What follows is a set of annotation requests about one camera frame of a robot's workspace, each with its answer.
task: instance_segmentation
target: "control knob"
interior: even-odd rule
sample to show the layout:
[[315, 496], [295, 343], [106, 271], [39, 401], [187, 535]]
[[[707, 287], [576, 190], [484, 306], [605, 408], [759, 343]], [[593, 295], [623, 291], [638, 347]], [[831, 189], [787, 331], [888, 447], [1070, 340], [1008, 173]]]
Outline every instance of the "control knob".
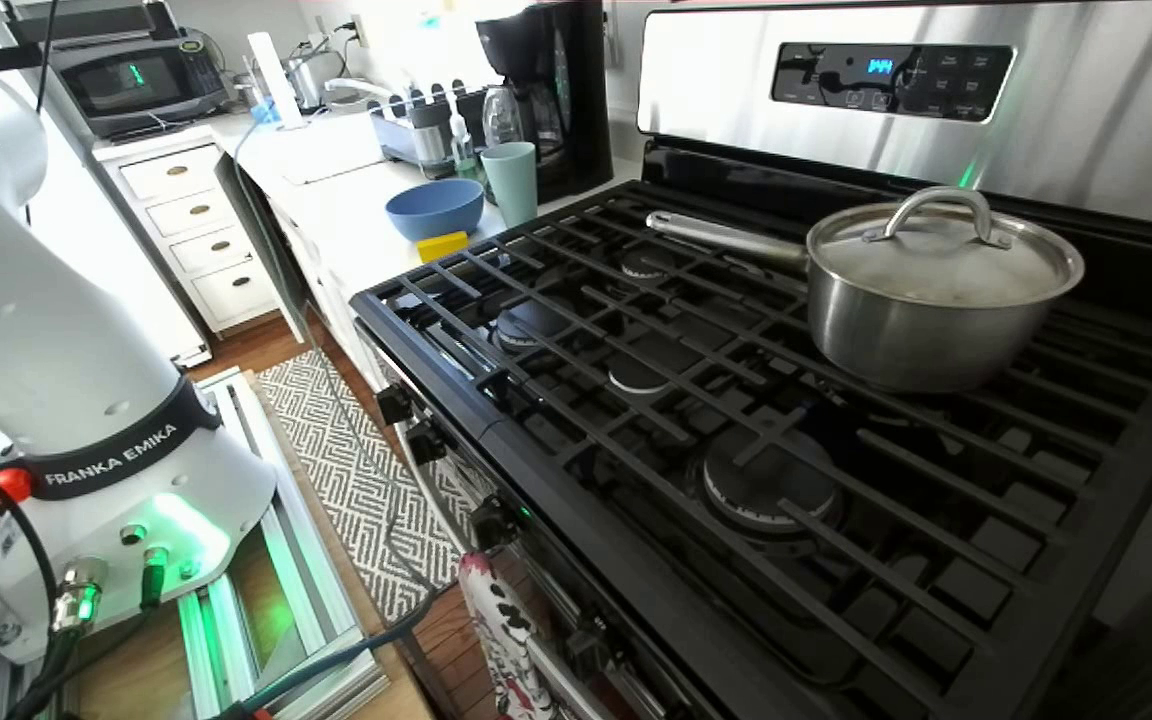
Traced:
[[432, 460], [448, 457], [448, 435], [436, 424], [405, 429], [405, 442], [411, 447], [416, 463], [432, 463]]
[[382, 393], [377, 393], [377, 408], [382, 416], [382, 424], [409, 424], [419, 412], [419, 401], [409, 385], [387, 385]]

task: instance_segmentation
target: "burner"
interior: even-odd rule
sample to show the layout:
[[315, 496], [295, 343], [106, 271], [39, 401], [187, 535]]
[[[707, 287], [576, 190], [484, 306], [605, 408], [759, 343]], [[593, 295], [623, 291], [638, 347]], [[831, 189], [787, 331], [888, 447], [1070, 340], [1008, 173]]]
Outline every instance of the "burner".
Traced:
[[656, 331], [629, 340], [631, 356], [608, 361], [608, 385], [623, 397], [659, 397], [666, 377], [689, 370], [698, 356], [676, 340], [663, 340]]
[[[787, 447], [828, 463], [828, 453], [808, 435], [782, 435]], [[759, 447], [750, 460], [740, 460], [748, 447], [745, 435], [719, 435], [704, 453], [704, 496], [707, 504], [745, 530], [793, 535], [800, 521], [793, 521], [779, 500], [813, 516], [831, 516], [839, 506], [839, 490], [808, 463], [787, 457], [782, 447]]]
[[521, 299], [494, 314], [494, 343], [503, 351], [528, 351], [534, 347], [534, 335], [558, 335], [563, 328], [568, 320], [551, 306]]
[[621, 255], [621, 271], [637, 283], [659, 283], [672, 266], [676, 266], [672, 255], [649, 249], [631, 249]]

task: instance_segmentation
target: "microwave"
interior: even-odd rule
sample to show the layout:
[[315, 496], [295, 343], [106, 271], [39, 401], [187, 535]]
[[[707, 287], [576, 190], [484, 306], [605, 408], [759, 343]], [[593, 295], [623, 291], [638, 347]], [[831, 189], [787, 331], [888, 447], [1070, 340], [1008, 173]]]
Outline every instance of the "microwave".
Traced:
[[231, 105], [202, 36], [58, 42], [53, 66], [100, 141], [171, 131]]

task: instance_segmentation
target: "pot lid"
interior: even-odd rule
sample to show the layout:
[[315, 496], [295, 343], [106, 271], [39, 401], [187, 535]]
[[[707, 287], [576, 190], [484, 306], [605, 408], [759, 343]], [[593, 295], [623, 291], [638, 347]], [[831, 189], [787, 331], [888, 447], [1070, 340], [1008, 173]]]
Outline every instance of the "pot lid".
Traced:
[[904, 304], [1037, 304], [1083, 276], [1067, 241], [997, 216], [979, 190], [961, 189], [834, 210], [808, 230], [808, 249], [825, 271]]

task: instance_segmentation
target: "lid handle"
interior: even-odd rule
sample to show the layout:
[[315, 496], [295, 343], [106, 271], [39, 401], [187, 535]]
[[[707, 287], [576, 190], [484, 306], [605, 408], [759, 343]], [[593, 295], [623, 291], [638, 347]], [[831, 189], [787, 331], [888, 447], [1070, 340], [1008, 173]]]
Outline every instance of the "lid handle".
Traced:
[[966, 203], [971, 207], [971, 224], [976, 224], [976, 235], [971, 244], [989, 244], [989, 249], [1012, 249], [1008, 235], [997, 235], [992, 230], [992, 210], [989, 210], [989, 198], [979, 190], [966, 190], [966, 189], [925, 189], [925, 190], [912, 190], [895, 216], [884, 224], [884, 241], [895, 241], [901, 224], [925, 207], [925, 203]]

